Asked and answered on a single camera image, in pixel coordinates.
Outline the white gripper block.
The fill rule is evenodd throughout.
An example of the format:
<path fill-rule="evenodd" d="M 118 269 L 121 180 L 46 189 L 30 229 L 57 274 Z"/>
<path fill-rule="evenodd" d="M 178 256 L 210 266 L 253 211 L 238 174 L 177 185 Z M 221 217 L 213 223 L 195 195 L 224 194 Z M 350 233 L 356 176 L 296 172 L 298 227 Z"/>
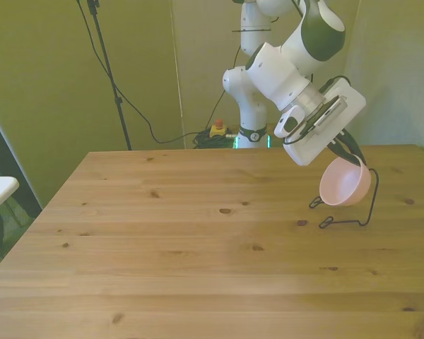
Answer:
<path fill-rule="evenodd" d="M 365 98 L 347 78 L 332 78 L 319 91 L 306 87 L 283 114 L 285 151 L 300 166 L 308 166 L 326 148 L 356 166 L 360 166 L 357 157 L 366 164 L 346 130 L 365 105 Z"/>

